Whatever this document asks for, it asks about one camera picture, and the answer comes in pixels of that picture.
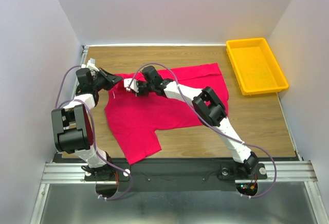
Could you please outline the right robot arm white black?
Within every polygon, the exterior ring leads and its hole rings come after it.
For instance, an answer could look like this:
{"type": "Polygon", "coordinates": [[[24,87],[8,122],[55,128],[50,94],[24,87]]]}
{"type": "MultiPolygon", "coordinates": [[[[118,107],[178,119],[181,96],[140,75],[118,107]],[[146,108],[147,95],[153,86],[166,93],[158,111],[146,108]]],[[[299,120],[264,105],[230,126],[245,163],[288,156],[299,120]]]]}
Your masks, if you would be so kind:
{"type": "Polygon", "coordinates": [[[164,79],[152,65],[144,65],[141,73],[144,80],[137,80],[133,76],[126,84],[126,89],[130,88],[138,96],[147,96],[153,92],[186,103],[205,126],[221,137],[231,152],[239,176],[249,177],[255,173],[258,157],[240,139],[229,121],[225,105],[211,87],[200,89],[182,85],[176,75],[173,75],[173,79],[164,79]]]}

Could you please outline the red polo t shirt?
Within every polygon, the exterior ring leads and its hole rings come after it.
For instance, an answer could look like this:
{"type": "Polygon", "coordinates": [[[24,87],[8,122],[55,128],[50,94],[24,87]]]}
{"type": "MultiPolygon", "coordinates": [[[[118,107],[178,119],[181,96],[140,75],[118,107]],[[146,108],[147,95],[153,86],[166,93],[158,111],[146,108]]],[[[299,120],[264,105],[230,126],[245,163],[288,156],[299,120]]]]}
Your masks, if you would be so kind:
{"type": "MultiPolygon", "coordinates": [[[[217,63],[174,68],[173,72],[182,85],[211,87],[224,106],[228,106],[228,89],[217,63]]],[[[201,125],[185,102],[154,93],[137,97],[126,91],[123,82],[108,91],[104,111],[109,128],[130,165],[161,150],[156,130],[201,125]]]]}

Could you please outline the aluminium frame rail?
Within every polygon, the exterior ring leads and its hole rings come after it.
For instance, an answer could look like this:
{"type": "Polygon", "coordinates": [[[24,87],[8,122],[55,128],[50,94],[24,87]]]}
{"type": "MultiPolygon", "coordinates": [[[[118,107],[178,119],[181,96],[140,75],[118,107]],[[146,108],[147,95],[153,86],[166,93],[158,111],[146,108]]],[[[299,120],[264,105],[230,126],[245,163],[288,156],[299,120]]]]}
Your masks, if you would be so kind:
{"type": "Polygon", "coordinates": [[[78,83],[76,71],[79,67],[71,69],[66,77],[64,75],[73,66],[80,66],[83,63],[83,50],[84,48],[82,46],[78,47],[78,51],[75,54],[68,55],[64,62],[60,63],[60,71],[58,72],[59,88],[56,96],[58,101],[56,107],[59,107],[64,101],[72,99],[75,95],[78,83]]]}
{"type": "MultiPolygon", "coordinates": [[[[276,182],[316,182],[318,178],[310,161],[278,161],[277,169],[271,162],[263,162],[267,171],[266,179],[258,182],[271,182],[277,173],[276,182]]],[[[43,184],[80,184],[88,183],[81,169],[82,163],[47,163],[44,166],[41,183],[43,184]]]]}

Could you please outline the front aluminium frame rail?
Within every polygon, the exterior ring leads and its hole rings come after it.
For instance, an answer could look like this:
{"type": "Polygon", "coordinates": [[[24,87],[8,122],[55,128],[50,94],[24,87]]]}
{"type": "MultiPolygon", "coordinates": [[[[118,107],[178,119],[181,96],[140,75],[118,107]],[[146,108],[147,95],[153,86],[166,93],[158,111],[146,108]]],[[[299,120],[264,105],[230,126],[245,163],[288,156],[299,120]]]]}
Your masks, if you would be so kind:
{"type": "MultiPolygon", "coordinates": [[[[263,162],[267,171],[266,179],[258,182],[271,182],[277,173],[276,182],[316,182],[318,178],[310,161],[278,161],[277,169],[271,162],[263,162]]],[[[81,169],[82,163],[47,163],[44,166],[41,183],[43,184],[80,184],[88,183],[81,169]]]]}

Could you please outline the small electronics board with leds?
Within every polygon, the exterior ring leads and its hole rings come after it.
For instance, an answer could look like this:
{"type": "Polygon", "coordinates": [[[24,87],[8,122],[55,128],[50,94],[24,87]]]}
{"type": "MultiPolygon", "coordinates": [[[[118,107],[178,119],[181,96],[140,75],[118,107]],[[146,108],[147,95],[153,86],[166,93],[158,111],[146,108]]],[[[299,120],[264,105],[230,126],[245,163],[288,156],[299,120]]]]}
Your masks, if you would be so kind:
{"type": "Polygon", "coordinates": [[[251,183],[237,183],[237,190],[243,195],[255,195],[258,191],[258,184],[256,182],[251,183]]]}

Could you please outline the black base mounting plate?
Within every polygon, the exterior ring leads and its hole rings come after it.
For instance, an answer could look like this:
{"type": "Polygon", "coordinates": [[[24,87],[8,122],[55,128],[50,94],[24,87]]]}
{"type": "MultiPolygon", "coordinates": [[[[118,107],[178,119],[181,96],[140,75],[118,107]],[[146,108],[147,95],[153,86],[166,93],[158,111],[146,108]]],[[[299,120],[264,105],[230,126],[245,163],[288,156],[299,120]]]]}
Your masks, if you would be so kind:
{"type": "Polygon", "coordinates": [[[236,191],[236,182],[267,179],[259,163],[253,174],[242,175],[230,158],[155,158],[129,165],[126,159],[112,159],[133,177],[130,192],[236,191]]]}

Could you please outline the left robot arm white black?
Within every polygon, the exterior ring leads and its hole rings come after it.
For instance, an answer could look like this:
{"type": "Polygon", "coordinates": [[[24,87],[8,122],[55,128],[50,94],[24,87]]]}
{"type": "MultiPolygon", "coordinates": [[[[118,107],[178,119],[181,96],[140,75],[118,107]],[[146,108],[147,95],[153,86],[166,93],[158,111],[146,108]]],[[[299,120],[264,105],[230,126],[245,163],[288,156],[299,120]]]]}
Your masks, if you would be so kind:
{"type": "Polygon", "coordinates": [[[121,76],[102,68],[75,66],[78,85],[72,100],[56,103],[51,112],[54,144],[59,152],[73,154],[82,159],[85,177],[94,181],[118,179],[112,159],[99,149],[95,140],[95,125],[90,114],[97,106],[99,91],[111,90],[121,76]]]}

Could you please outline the left aluminium frame rail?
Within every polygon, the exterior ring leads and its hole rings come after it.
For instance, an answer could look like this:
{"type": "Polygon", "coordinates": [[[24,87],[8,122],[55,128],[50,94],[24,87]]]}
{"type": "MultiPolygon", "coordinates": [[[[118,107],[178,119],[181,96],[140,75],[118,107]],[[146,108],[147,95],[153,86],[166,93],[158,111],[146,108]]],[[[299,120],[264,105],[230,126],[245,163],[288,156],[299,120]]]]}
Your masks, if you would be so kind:
{"type": "Polygon", "coordinates": [[[78,51],[75,54],[68,55],[64,62],[60,63],[60,71],[58,72],[59,88],[56,96],[58,101],[56,107],[59,107],[64,101],[72,99],[75,95],[78,83],[76,71],[79,67],[71,69],[66,77],[64,75],[73,66],[80,66],[83,63],[83,50],[84,48],[82,46],[78,47],[78,51]]]}

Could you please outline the yellow plastic bin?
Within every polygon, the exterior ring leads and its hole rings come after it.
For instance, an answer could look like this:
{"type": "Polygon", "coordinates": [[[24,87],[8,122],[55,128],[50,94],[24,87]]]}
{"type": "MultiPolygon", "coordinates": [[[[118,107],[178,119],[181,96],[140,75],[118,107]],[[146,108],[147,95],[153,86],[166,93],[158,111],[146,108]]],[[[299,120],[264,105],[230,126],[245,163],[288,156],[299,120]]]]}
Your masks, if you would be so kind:
{"type": "Polygon", "coordinates": [[[226,51],[242,95],[278,93],[289,88],[264,38],[228,40],[226,51]]]}

